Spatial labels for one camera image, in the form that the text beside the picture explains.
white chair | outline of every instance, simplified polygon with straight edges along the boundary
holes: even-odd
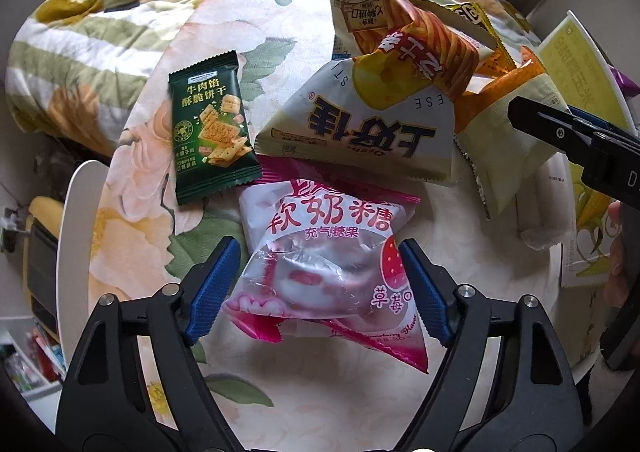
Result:
[[[86,161],[75,171],[66,193],[56,264],[58,335],[66,366],[89,318],[88,277],[95,214],[109,167]]]

snack package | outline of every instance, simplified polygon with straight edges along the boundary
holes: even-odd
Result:
[[[524,96],[567,110],[536,55],[524,46],[520,53],[520,67],[492,80],[477,94],[465,92],[454,103],[458,143],[472,164],[489,216],[498,215],[523,179],[556,153],[552,146],[511,126],[507,118],[511,99]]]
[[[492,37],[495,37],[497,44],[496,50],[476,69],[476,73],[496,77],[507,74],[507,72],[516,68],[516,64],[513,62],[509,51],[504,47],[497,32],[495,32],[489,17],[478,4],[475,2],[465,2],[463,4],[450,4],[445,7],[466,18],[473,24],[480,26]]]
[[[258,134],[258,153],[450,181],[452,100],[495,39],[425,0],[331,6],[343,59],[321,67],[287,100]]]
[[[413,293],[394,240],[420,199],[350,181],[328,166],[260,162],[263,178],[240,193],[252,255],[224,304],[234,324],[269,342],[280,342],[284,330],[343,337],[426,371]]]
[[[260,177],[235,51],[169,74],[178,204]]]

white wall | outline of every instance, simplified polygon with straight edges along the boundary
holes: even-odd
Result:
[[[536,34],[544,38],[569,9],[613,65],[640,85],[640,0],[544,0],[527,18]]]

metal screw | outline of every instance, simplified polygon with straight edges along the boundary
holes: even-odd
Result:
[[[539,300],[533,295],[524,295],[524,299],[522,301],[527,307],[538,307],[538,305],[540,305]]]
[[[113,293],[105,293],[98,299],[98,304],[101,306],[110,306],[116,300],[116,295]]]
[[[169,284],[162,286],[162,294],[167,297],[174,296],[178,291],[180,291],[180,286],[175,282],[170,282]]]
[[[469,284],[463,284],[458,288],[458,293],[460,293],[461,297],[471,298],[476,294],[476,290],[473,288],[473,286],[469,286]]]

pink candy bag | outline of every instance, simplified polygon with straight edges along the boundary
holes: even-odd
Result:
[[[426,371],[394,240],[419,197],[348,180],[329,165],[271,157],[260,163],[262,179],[240,192],[252,255],[224,305],[234,324],[280,342],[284,331],[309,336],[308,323],[315,323],[316,335],[353,340]],[[306,329],[293,319],[306,321]]]

